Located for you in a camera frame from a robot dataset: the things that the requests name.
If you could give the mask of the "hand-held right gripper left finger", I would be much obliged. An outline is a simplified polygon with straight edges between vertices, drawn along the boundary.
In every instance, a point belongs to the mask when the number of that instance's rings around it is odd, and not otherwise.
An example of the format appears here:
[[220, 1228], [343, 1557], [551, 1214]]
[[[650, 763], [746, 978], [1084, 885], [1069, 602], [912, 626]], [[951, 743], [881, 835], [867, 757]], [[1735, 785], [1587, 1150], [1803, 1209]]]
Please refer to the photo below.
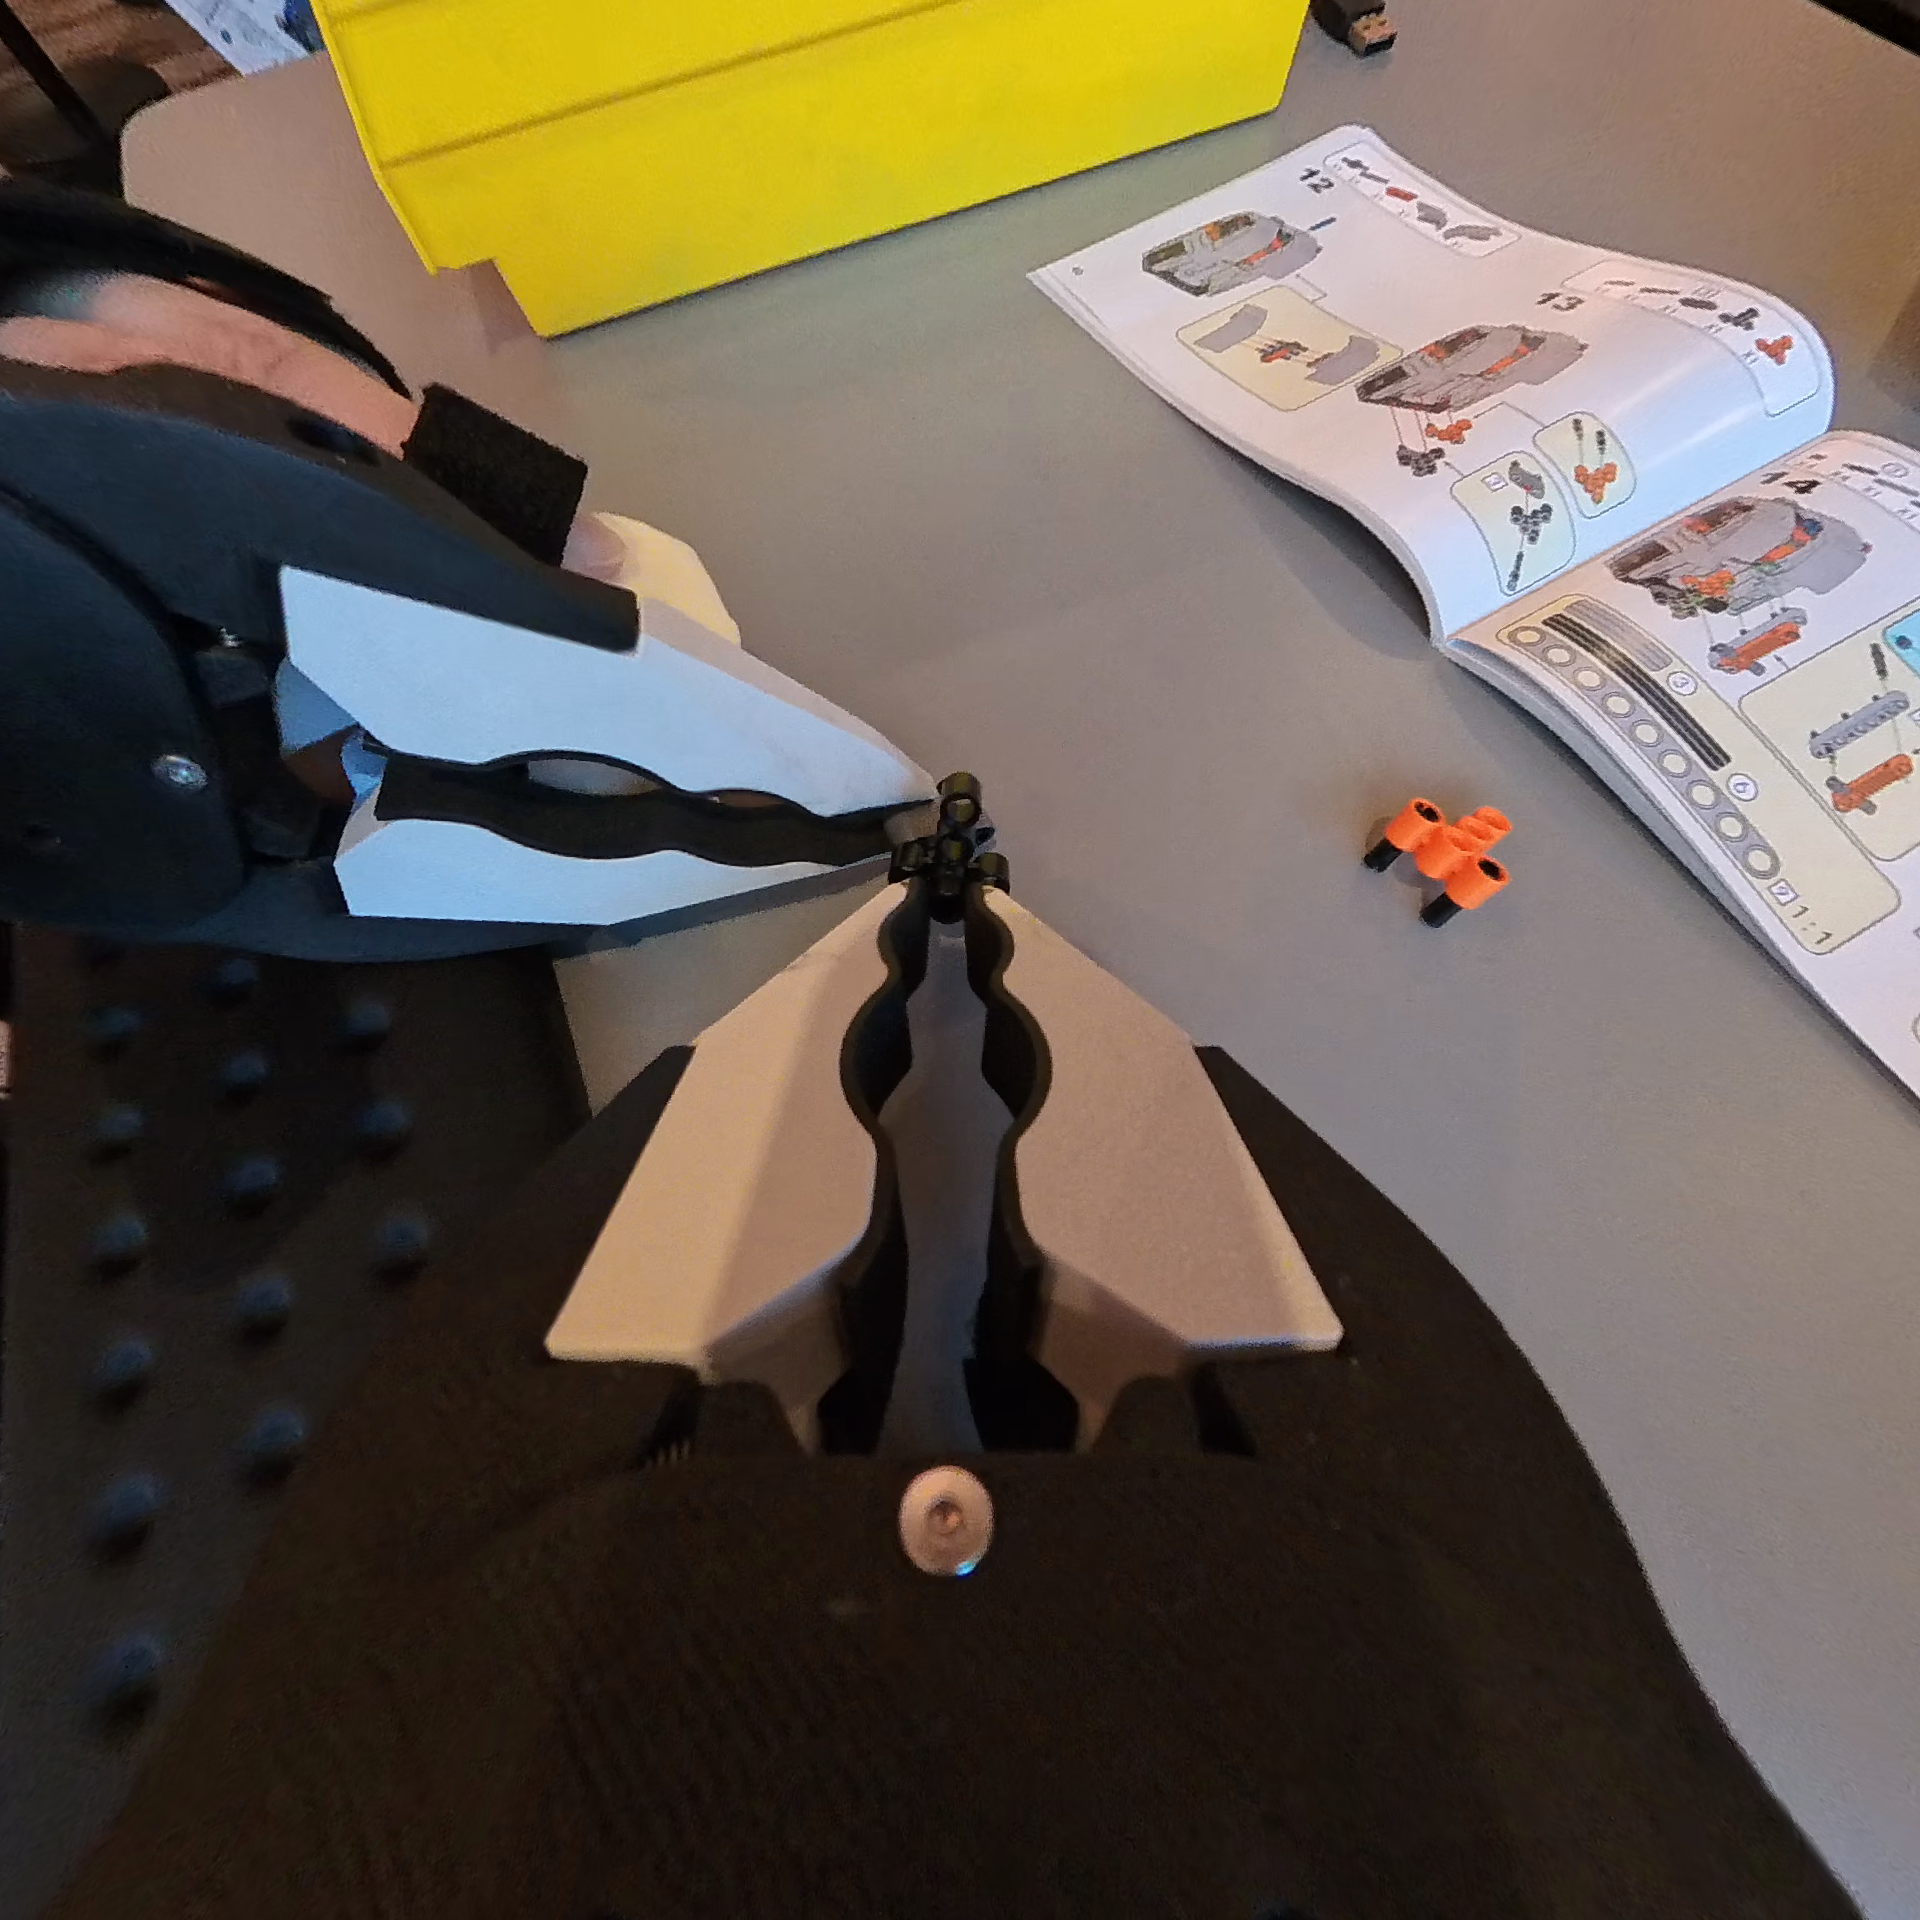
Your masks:
[[697, 1038], [551, 1358], [769, 1385], [805, 1444], [874, 1451], [905, 1323], [881, 1108], [925, 962], [929, 890], [890, 885]]

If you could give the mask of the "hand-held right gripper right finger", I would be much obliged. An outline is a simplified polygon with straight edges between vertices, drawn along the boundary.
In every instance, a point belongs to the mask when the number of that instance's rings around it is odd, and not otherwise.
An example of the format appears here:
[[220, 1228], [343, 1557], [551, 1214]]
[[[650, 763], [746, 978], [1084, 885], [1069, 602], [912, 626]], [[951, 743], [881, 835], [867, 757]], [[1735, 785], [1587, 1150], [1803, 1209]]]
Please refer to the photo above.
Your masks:
[[967, 1396], [986, 1450], [1087, 1444], [1120, 1393], [1341, 1326], [1196, 1045], [995, 887], [967, 891], [1011, 1114]]

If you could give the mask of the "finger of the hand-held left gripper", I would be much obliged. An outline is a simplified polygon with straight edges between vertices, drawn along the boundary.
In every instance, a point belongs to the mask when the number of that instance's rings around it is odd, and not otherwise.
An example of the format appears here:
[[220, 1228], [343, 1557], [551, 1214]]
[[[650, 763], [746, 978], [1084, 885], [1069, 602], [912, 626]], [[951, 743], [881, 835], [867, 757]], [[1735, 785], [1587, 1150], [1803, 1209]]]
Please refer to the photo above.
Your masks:
[[819, 815], [657, 787], [586, 796], [524, 773], [387, 773], [333, 875], [359, 919], [605, 927], [888, 858], [903, 799]]
[[431, 761], [616, 761], [684, 794], [820, 819], [901, 810], [935, 778], [875, 729], [659, 602], [611, 652], [287, 567], [293, 662], [385, 748]]

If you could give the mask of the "black cross connector piece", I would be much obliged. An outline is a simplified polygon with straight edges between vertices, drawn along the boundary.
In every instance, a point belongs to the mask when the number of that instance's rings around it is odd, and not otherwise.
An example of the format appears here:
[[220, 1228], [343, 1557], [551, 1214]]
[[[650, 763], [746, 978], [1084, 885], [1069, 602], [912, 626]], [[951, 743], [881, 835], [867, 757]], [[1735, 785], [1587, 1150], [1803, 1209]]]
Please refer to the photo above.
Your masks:
[[890, 882], [916, 890], [933, 922], [957, 923], [972, 891], [1012, 890], [1011, 863], [992, 842], [980, 781], [972, 773], [954, 773], [940, 781], [933, 830], [895, 851]]

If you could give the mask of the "grey desk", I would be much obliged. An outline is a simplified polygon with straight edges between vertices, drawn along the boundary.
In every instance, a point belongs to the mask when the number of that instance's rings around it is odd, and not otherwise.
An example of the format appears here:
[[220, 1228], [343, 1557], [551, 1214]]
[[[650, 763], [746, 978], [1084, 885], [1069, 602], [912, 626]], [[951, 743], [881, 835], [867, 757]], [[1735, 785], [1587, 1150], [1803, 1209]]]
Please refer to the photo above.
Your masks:
[[[573, 447], [748, 645], [984, 778], [1015, 894], [1263, 1079], [1497, 1308], [1732, 1733], [1916, 1916], [1916, 1106], [1321, 501], [1025, 274], [1337, 124], [1479, 205], [1753, 282], [1916, 443], [1916, 57], [1816, 5], [1405, 5], [1253, 124], [559, 343], [431, 277], [322, 60], [129, 132], [129, 191]], [[1500, 810], [1442, 927], [1413, 798]]]

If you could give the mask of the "person's left hand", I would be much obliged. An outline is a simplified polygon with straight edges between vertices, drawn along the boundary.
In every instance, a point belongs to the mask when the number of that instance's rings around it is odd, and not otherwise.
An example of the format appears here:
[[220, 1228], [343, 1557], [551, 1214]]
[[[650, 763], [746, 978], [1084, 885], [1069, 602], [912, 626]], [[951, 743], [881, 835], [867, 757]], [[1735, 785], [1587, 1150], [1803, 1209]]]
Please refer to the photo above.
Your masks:
[[401, 452], [419, 401], [351, 355], [215, 294], [132, 274], [37, 282], [2, 323], [2, 355], [44, 367], [173, 366], [280, 396]]

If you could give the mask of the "orange connector with black pins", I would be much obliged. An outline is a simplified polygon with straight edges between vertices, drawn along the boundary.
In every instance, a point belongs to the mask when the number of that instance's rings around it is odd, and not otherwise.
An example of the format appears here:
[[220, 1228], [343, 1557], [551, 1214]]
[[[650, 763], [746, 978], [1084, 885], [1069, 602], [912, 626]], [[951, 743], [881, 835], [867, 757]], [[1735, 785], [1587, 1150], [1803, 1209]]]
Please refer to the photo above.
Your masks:
[[1439, 887], [1420, 919], [1428, 927], [1442, 927], [1509, 885], [1512, 873], [1497, 858], [1497, 842], [1509, 833], [1509, 819], [1495, 807], [1477, 807], [1449, 820], [1432, 799], [1413, 798], [1380, 827], [1360, 863], [1385, 873], [1401, 858], [1410, 858], [1415, 871]]

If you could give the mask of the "black dimpled edge pad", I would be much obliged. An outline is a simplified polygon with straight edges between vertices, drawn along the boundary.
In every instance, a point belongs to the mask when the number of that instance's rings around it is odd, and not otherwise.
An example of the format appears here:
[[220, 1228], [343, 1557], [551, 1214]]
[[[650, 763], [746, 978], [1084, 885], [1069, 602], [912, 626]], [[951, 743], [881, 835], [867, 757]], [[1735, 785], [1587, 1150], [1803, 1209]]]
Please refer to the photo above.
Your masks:
[[13, 939], [4, 1916], [195, 1686], [402, 1284], [586, 1117], [553, 967]]

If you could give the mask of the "yellow plastic bin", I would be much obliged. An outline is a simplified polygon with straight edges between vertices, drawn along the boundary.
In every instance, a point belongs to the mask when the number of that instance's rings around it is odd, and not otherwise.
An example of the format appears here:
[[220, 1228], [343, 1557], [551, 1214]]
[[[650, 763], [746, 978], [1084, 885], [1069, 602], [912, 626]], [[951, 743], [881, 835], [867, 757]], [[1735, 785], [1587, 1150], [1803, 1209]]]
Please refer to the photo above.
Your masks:
[[546, 339], [1271, 113], [1305, 3], [317, 3], [433, 269]]

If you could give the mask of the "open instruction booklet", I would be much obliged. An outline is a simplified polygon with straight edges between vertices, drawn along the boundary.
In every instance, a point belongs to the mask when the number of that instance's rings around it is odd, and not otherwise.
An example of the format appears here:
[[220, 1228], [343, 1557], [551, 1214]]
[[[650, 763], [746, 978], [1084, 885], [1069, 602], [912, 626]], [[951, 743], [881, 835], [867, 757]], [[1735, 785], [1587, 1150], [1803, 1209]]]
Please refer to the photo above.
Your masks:
[[1512, 225], [1369, 129], [1032, 282], [1368, 525], [1442, 654], [1916, 1090], [1917, 457], [1834, 430], [1808, 321]]

